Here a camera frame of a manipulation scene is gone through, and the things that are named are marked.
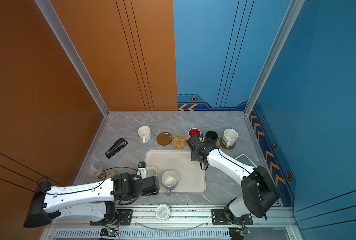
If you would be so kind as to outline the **white mug blue handle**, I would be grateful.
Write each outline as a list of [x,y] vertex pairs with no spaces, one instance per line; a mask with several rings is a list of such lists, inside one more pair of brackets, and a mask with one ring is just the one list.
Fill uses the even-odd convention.
[[146,168],[146,177],[157,177],[158,176],[158,172],[154,167],[147,167]]

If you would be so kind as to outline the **black mug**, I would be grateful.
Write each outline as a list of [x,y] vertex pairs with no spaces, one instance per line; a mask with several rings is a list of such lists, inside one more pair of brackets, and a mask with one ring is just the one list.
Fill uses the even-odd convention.
[[207,131],[205,134],[205,144],[216,145],[218,134],[215,131]]

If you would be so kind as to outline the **white mug purple handle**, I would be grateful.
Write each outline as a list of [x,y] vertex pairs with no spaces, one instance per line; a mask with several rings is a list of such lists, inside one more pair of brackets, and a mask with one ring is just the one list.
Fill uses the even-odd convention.
[[170,196],[172,190],[176,187],[178,183],[178,175],[174,171],[166,171],[162,175],[162,184],[167,188],[166,194]]

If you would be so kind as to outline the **rattan woven coaster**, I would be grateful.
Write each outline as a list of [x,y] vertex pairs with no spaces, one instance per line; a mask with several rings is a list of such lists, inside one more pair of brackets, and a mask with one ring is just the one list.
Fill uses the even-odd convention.
[[177,136],[175,138],[172,139],[172,147],[176,150],[182,150],[183,148],[186,147],[187,145],[187,140],[184,137],[181,136]]

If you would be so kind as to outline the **red inside mug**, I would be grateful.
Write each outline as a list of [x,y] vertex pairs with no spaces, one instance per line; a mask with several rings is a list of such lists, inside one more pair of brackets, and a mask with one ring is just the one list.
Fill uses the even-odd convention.
[[191,128],[188,131],[188,135],[189,135],[189,138],[194,137],[194,136],[200,137],[201,131],[197,128]]

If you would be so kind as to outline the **brown cork round coaster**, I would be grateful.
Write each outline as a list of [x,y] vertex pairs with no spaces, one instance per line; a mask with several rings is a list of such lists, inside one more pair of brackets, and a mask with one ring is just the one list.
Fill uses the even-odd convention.
[[237,143],[234,143],[233,145],[230,145],[229,147],[227,146],[227,142],[225,142],[223,139],[220,139],[220,146],[226,150],[232,150],[236,147]]

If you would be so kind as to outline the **white speckled mug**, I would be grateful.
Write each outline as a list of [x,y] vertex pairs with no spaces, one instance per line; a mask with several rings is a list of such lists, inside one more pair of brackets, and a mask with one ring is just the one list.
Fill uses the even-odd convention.
[[227,142],[227,146],[229,147],[230,145],[233,145],[237,138],[238,138],[238,133],[234,129],[226,129],[224,130],[222,139]]

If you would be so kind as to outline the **glossy brown round coaster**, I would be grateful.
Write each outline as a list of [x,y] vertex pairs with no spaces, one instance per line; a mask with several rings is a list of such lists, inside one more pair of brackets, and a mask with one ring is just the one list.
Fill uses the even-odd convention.
[[157,142],[159,145],[161,146],[167,146],[169,145],[173,140],[173,137],[170,133],[168,132],[163,132],[163,133],[160,133],[158,136],[157,136]]

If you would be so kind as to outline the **grey woven coaster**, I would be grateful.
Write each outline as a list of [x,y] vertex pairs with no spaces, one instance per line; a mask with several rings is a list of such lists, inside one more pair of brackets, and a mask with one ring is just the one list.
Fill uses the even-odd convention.
[[155,141],[155,135],[152,135],[150,141],[148,141],[148,142],[144,141],[143,138],[140,138],[140,142],[141,142],[141,144],[143,144],[143,145],[150,145],[150,144],[152,144],[154,141]]

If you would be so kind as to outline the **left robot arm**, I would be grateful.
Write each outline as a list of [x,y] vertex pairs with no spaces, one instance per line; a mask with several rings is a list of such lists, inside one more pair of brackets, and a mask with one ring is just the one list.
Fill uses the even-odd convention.
[[23,226],[39,228],[61,219],[85,219],[93,226],[117,223],[121,217],[116,205],[132,204],[140,196],[157,195],[159,190],[157,177],[129,173],[70,187],[42,182],[36,188]]

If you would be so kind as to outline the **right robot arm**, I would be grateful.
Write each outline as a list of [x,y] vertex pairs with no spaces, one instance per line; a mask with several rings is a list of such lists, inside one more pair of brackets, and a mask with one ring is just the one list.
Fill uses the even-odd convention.
[[187,144],[191,149],[191,160],[199,162],[202,170],[209,166],[217,168],[240,184],[242,197],[231,200],[224,208],[228,224],[238,225],[248,215],[267,217],[267,211],[279,200],[280,193],[264,167],[243,164],[214,144],[205,144],[198,136],[187,139]]

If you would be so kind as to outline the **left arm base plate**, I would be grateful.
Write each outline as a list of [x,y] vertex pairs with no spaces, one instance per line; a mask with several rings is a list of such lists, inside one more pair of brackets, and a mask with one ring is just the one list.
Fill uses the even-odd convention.
[[115,210],[112,213],[105,213],[100,221],[91,221],[90,226],[129,226],[132,216],[133,210]]

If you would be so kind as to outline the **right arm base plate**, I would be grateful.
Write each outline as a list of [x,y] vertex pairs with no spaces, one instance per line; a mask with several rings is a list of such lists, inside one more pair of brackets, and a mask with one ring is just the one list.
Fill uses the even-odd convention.
[[241,217],[235,217],[230,211],[225,209],[212,209],[212,223],[218,225],[253,225],[253,218],[250,214]]

